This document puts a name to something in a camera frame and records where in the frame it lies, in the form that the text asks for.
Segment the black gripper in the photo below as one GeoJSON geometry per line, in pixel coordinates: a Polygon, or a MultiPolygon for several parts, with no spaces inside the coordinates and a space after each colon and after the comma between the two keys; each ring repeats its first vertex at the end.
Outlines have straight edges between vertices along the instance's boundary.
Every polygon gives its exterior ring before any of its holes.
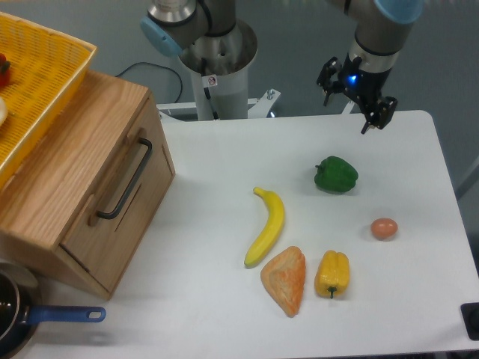
{"type": "Polygon", "coordinates": [[[382,87],[392,69],[391,55],[375,55],[369,52],[349,52],[342,66],[337,57],[328,60],[317,77],[317,85],[323,89],[324,105],[333,94],[342,93],[357,104],[365,124],[361,134],[369,128],[384,129],[392,120],[397,99],[382,95],[382,87]]]}

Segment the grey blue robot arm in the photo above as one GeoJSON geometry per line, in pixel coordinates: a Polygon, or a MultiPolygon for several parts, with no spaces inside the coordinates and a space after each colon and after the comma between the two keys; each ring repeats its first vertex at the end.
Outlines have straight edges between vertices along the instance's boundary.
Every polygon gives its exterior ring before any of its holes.
{"type": "MultiPolygon", "coordinates": [[[[329,98],[342,93],[364,115],[366,132],[384,129],[397,100],[382,95],[422,1],[332,1],[357,23],[344,61],[333,57],[317,78],[329,98]]],[[[248,68],[257,37],[237,18],[235,1],[153,1],[140,21],[144,36],[160,54],[179,58],[189,70],[200,120],[247,115],[248,68]]]]}

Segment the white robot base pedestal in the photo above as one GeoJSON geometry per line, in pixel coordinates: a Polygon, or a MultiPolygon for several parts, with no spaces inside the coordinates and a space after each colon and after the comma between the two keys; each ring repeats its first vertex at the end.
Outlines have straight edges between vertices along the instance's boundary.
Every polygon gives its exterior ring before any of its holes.
{"type": "Polygon", "coordinates": [[[248,69],[256,54],[256,34],[240,19],[229,33],[200,37],[183,51],[199,121],[248,116],[248,69]]]}

